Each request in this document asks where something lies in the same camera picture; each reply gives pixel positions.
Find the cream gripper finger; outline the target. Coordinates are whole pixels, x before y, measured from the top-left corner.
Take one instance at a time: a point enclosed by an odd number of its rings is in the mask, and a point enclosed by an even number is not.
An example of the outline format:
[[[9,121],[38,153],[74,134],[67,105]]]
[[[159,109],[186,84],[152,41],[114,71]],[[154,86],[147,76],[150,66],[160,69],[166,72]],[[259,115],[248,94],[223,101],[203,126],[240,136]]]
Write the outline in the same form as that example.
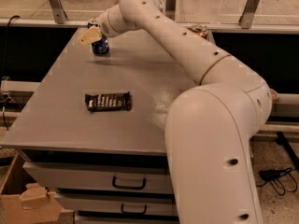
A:
[[[102,39],[102,33],[96,26],[91,26],[82,35],[77,38],[81,46],[86,46]]]

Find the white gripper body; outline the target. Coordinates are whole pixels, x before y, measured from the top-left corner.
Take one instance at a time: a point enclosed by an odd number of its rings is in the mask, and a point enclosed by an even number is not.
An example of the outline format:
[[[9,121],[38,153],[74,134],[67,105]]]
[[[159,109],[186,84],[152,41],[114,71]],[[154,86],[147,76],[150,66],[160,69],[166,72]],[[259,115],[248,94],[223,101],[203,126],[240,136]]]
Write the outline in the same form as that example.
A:
[[[102,34],[106,37],[116,37],[129,31],[139,30],[134,22],[126,20],[118,5],[107,9],[97,18]]]

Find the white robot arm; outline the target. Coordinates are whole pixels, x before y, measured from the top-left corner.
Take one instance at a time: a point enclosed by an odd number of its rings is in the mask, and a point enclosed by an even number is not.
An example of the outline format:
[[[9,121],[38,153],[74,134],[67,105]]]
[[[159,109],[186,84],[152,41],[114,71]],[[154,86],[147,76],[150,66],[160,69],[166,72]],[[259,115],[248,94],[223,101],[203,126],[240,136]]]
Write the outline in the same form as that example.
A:
[[[143,29],[195,84],[171,104],[164,129],[180,224],[263,224],[249,140],[272,109],[264,79],[167,18],[162,0],[114,0],[96,22],[82,43]]]

